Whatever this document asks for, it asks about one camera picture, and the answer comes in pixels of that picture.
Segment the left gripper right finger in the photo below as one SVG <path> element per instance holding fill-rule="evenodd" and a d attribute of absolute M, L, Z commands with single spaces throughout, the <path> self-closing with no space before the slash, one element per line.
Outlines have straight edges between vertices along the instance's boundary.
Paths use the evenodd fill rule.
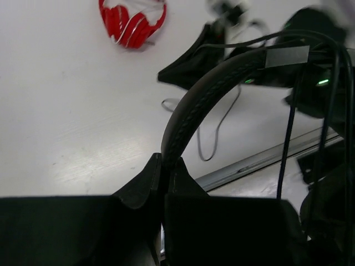
<path fill-rule="evenodd" d="M 208 195 L 179 159 L 164 203 L 170 265 L 307 265 L 307 244 L 285 200 Z"/>

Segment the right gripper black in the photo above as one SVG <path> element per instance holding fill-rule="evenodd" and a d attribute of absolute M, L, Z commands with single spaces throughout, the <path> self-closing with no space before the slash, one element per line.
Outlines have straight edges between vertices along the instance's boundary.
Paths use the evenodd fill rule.
<path fill-rule="evenodd" d="M 210 71 L 212 89 L 232 89 L 238 84 L 291 88 L 297 82 L 306 82 L 310 88 L 336 87 L 341 69 L 341 47 L 327 36 L 315 38 L 320 41 L 315 47 L 299 39 L 252 47 L 266 37 L 227 45 L 226 28 L 206 23 L 193 45 L 158 72 L 158 81 L 189 90 Z M 219 49 L 202 48 L 204 44 L 221 45 Z M 233 51 L 223 61 L 225 51 L 222 48 L 228 47 Z"/>

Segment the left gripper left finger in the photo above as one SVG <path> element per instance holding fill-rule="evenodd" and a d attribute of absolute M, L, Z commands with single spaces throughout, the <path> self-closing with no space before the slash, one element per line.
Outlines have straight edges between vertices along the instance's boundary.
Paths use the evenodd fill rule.
<path fill-rule="evenodd" d="M 159 265 L 161 156 L 109 196 L 1 199 L 2 265 Z"/>

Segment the black headset with cable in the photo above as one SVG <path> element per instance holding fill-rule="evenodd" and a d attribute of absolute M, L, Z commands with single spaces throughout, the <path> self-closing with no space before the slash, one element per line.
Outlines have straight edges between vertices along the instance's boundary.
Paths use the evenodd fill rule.
<path fill-rule="evenodd" d="M 334 39 L 311 30 L 282 30 L 277 33 L 265 35 L 248 42 L 232 44 L 231 47 L 246 47 L 251 44 L 269 40 L 279 36 L 306 37 L 320 41 L 332 49 L 334 62 L 332 64 L 332 77 L 329 79 L 331 90 L 329 92 L 327 109 L 324 115 L 319 152 L 322 154 L 325 146 L 325 138 L 328 126 L 332 120 L 335 93 L 338 85 L 340 68 L 346 70 L 346 107 L 345 107 L 345 210 L 346 210 L 346 235 L 344 238 L 345 265 L 353 262 L 353 229 L 352 229 L 352 196 L 353 196 L 353 155 L 352 155 L 352 131 L 353 131 L 353 71 L 351 70 L 351 58 L 344 45 Z M 166 171 L 171 171 L 187 147 L 193 134 L 202 123 L 203 119 L 212 108 L 232 88 L 241 83 L 245 77 L 255 70 L 266 66 L 267 47 L 259 47 L 256 50 L 241 54 L 238 57 L 228 59 L 213 68 L 203 76 L 180 100 L 164 131 L 161 143 L 162 166 Z"/>

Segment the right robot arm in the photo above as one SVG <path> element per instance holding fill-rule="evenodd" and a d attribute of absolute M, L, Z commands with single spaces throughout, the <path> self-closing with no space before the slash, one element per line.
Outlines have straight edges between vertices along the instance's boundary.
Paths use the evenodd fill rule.
<path fill-rule="evenodd" d="M 296 106 L 306 115 L 324 118 L 332 83 L 322 85 L 321 80 L 332 75 L 334 57 L 339 55 L 334 43 L 343 44 L 345 37 L 346 31 L 328 15 L 304 8 L 282 31 L 259 38 L 259 47 L 234 44 L 225 55 L 225 30 L 206 24 L 195 43 L 158 73 L 158 81 L 187 91 L 167 124 L 163 143 L 189 142 L 211 109 L 238 85 L 292 88 L 303 65 L 306 82 Z"/>

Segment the red headphones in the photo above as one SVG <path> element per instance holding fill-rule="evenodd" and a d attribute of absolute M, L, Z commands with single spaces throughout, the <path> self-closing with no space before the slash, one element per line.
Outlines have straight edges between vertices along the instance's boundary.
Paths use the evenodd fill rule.
<path fill-rule="evenodd" d="M 130 16 L 127 8 L 121 4 L 111 8 L 102 0 L 99 0 L 98 4 L 108 37 L 114 44 L 126 49 L 141 48 L 146 40 L 162 27 L 167 15 L 165 1 L 157 1 L 162 14 L 155 24 L 150 24 L 142 11 Z"/>

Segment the aluminium rail front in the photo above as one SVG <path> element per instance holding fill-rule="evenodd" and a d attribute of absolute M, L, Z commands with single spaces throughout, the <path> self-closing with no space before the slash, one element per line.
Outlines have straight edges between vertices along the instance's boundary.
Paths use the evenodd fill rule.
<path fill-rule="evenodd" d="M 288 156 L 297 156 L 317 148 L 320 140 L 320 129 L 310 131 L 290 140 Z M 212 173 L 196 179 L 196 182 L 206 191 L 213 191 L 228 183 L 234 182 L 263 168 L 279 163 L 282 158 L 283 144 L 252 155 Z"/>

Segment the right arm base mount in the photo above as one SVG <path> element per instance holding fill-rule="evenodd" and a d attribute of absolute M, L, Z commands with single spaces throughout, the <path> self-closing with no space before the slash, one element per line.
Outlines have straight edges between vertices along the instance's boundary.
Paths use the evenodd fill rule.
<path fill-rule="evenodd" d="M 303 176 L 303 181 L 308 185 L 314 182 L 313 172 L 315 170 L 315 162 L 317 157 L 318 151 L 297 159 L 298 165 Z M 321 163 L 321 178 L 325 177 L 332 170 L 334 170 L 343 163 L 343 149 L 325 150 Z"/>

